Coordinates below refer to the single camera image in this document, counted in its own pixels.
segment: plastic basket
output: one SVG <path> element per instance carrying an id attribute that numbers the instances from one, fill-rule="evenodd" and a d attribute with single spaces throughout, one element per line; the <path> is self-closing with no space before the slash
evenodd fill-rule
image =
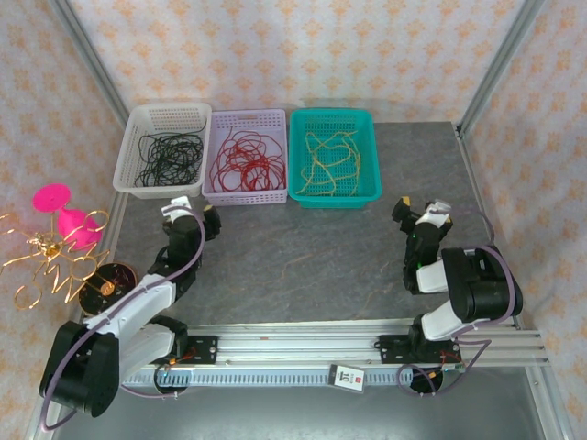
<path id="1" fill-rule="evenodd" d="M 351 138 L 360 154 L 358 184 L 353 179 L 342 179 L 337 181 L 336 188 L 327 185 L 309 185 L 305 193 L 300 194 L 306 184 L 302 170 L 305 172 L 311 170 L 314 162 L 306 146 L 306 135 L 314 133 L 320 142 L 326 142 L 337 132 L 354 132 Z M 334 142 L 332 145 L 337 144 L 336 137 L 332 141 Z M 311 149 L 319 145 L 314 137 L 308 137 L 308 143 Z M 347 149 L 322 148 L 319 154 L 322 155 L 320 161 L 325 164 L 343 161 L 341 165 L 329 169 L 335 179 L 341 179 L 356 172 L 354 161 L 344 161 L 349 154 Z M 304 208 L 361 208 L 382 195 L 375 130 L 371 115 L 367 111 L 348 108 L 306 108 L 293 112 L 290 118 L 289 158 L 289 194 Z M 319 167 L 315 167 L 315 172 L 316 182 L 325 182 L 329 179 Z M 325 188 L 330 188 L 334 193 L 319 195 L 325 191 Z"/>
<path id="2" fill-rule="evenodd" d="M 206 103 L 148 104 L 135 107 L 130 113 L 127 129 L 118 154 L 113 185 L 117 191 L 131 193 L 139 199 L 168 199 L 188 195 L 200 195 L 205 169 L 205 160 L 210 138 L 212 108 Z M 189 133 L 205 129 L 200 134 L 204 143 L 202 162 L 195 182 L 182 186 L 137 186 L 136 179 L 145 169 L 140 158 L 138 143 L 144 135 L 164 132 Z"/>
<path id="3" fill-rule="evenodd" d="M 242 204 L 284 204 L 287 201 L 287 134 L 285 125 L 285 112 L 281 109 L 266 110 L 238 110 L 231 112 L 213 112 L 212 129 L 210 131 L 210 144 L 208 147 L 207 166 L 205 169 L 205 182 L 202 195 L 214 206 L 242 205 Z M 240 130 L 250 130 L 260 135 L 269 135 L 283 148 L 283 161 L 285 163 L 284 188 L 273 191 L 253 192 L 214 192 L 210 182 L 210 169 L 222 147 L 222 143 L 232 134 Z M 277 146 L 268 143 L 267 154 L 279 154 Z M 236 181 L 228 177 L 228 187 L 235 187 Z"/>

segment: white tag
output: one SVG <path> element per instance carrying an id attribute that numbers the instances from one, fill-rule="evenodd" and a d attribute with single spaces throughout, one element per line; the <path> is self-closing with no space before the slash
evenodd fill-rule
<path id="1" fill-rule="evenodd" d="M 363 392 L 365 387 L 365 371 L 358 368 L 331 365 L 328 373 L 328 385 Z"/>
<path id="2" fill-rule="evenodd" d="M 187 211 L 184 211 L 183 209 L 177 209 L 177 210 L 172 211 L 170 213 L 167 212 L 167 210 L 169 208 L 173 208 L 175 206 L 183 206 L 184 208 L 192 209 L 192 206 L 190 205 L 190 200 L 185 195 L 183 195 L 182 197 L 178 197 L 176 199 L 173 199 L 172 204 L 168 204 L 167 206 L 163 206 L 161 208 L 162 214 L 165 216 L 169 216 L 172 220 L 172 223 L 175 221 L 175 219 L 177 219 L 179 217 L 183 217 L 184 215 L 191 215 L 190 213 L 188 213 Z"/>

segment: pink object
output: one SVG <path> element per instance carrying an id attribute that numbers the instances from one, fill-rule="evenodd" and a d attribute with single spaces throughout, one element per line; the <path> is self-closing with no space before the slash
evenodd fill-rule
<path id="1" fill-rule="evenodd" d="M 86 248 L 102 238 L 102 232 L 95 232 L 95 229 L 100 226 L 92 218 L 86 216 L 87 213 L 79 209 L 60 209 L 57 230 L 64 238 L 67 237 L 67 243 L 75 241 L 73 250 Z"/>
<path id="2" fill-rule="evenodd" d="M 59 211 L 57 230 L 63 238 L 67 238 L 67 243 L 75 242 L 72 250 L 80 250 L 100 241 L 102 232 L 95 231 L 100 225 L 87 217 L 84 211 L 65 208 L 71 196 L 72 192 L 67 185 L 53 183 L 37 191 L 33 197 L 33 206 L 42 213 Z"/>
<path id="3" fill-rule="evenodd" d="M 72 192 L 63 183 L 43 186 L 33 197 L 33 206 L 42 213 L 53 213 L 70 202 Z"/>

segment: gray table surface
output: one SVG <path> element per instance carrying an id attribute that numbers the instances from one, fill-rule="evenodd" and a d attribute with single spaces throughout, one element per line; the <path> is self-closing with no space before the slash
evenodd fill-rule
<path id="1" fill-rule="evenodd" d="M 450 123 L 377 124 L 382 197 L 360 210 L 303 209 L 287 203 L 218 208 L 222 232 L 207 242 L 191 289 L 165 314 L 189 324 L 247 324 L 414 317 L 447 294 L 413 296 L 402 282 L 404 233 L 391 218 L 410 195 L 476 206 Z M 128 198 L 115 260 L 146 273 L 167 244 L 168 200 Z M 201 208 L 205 200 L 193 200 Z M 443 247 L 482 244 L 477 216 L 454 217 Z"/>

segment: patterned wall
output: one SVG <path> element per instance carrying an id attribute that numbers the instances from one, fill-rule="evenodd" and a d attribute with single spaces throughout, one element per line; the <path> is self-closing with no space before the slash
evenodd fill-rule
<path id="1" fill-rule="evenodd" d="M 72 0 L 129 107 L 458 121 L 522 0 Z"/>
<path id="2" fill-rule="evenodd" d="M 107 209 L 122 129 L 46 0 L 2 2 L 0 61 L 0 213 L 18 213 L 29 232 L 47 230 L 30 199 L 50 182 L 71 186 L 72 206 Z M 0 236 L 0 262 L 27 249 Z M 23 263 L 0 276 L 3 439 L 23 438 L 52 339 L 70 312 L 59 294 L 31 311 L 14 307 L 13 291 L 31 269 Z"/>
<path id="3" fill-rule="evenodd" d="M 468 142 L 578 438 L 587 433 L 586 31 L 583 1 L 547 1 Z"/>

